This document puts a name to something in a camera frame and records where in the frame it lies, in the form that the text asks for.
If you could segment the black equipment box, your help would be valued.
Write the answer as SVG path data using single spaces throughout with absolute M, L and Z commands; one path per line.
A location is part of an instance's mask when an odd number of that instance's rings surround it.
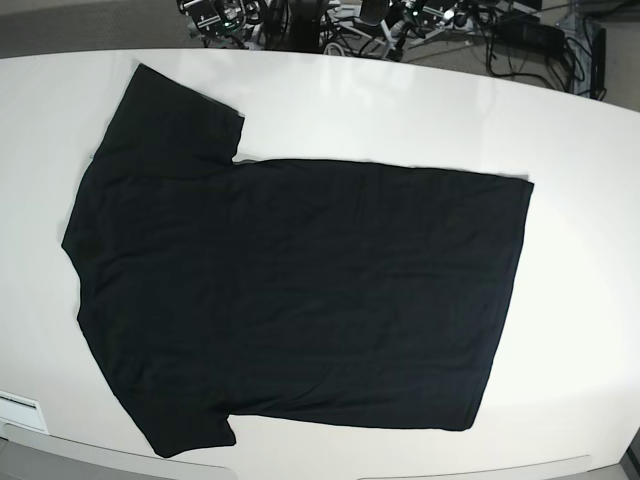
M 549 57 L 561 56 L 565 48 L 565 33 L 561 29 L 540 23 L 515 19 L 498 24 L 494 33 L 508 46 Z

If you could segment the black T-shirt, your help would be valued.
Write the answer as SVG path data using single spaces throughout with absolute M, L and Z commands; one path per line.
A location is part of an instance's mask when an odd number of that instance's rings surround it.
M 344 160 L 234 163 L 244 119 L 140 65 L 62 246 L 106 382 L 164 458 L 230 416 L 464 431 L 533 185 Z

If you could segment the black support post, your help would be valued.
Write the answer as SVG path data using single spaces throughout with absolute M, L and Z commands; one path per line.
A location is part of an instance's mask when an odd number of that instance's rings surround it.
M 320 19 L 324 12 L 323 2 L 294 0 L 288 1 L 287 7 L 287 49 L 299 53 L 317 53 L 320 45 Z

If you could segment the white power strip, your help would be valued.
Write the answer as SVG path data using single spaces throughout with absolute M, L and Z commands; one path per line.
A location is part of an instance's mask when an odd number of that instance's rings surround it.
M 474 21 L 468 11 L 458 8 L 456 5 L 450 7 L 419 7 L 413 5 L 411 8 L 405 6 L 402 10 L 402 20 L 416 32 L 436 31 L 436 30 L 459 30 L 471 31 Z

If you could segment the white label plate on table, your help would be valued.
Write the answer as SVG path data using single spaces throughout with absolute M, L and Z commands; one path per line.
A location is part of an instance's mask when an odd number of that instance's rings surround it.
M 5 424 L 44 435 L 49 434 L 41 407 L 36 400 L 1 391 L 0 418 Z

